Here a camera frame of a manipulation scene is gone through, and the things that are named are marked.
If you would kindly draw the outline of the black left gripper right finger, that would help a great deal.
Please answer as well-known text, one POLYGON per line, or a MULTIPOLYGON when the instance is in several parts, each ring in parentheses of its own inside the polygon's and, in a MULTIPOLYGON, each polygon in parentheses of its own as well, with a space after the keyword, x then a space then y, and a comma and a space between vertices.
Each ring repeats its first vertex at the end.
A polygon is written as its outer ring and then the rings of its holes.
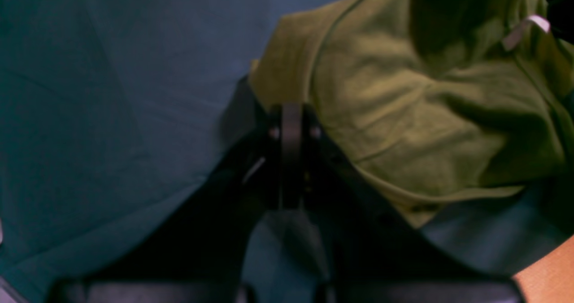
POLYGON ((316 303, 523 303, 510 277, 469 268, 410 227, 322 133, 291 107, 291 203, 310 213, 326 249, 316 303))

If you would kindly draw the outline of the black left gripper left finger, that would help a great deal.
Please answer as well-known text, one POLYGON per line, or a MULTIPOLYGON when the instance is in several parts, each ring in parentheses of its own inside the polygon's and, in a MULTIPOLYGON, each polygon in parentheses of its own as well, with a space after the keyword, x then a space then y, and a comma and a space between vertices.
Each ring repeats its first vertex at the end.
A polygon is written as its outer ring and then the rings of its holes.
POLYGON ((207 182, 113 264, 56 283, 52 303, 254 303, 241 282, 252 230, 292 205, 292 106, 276 105, 207 182))

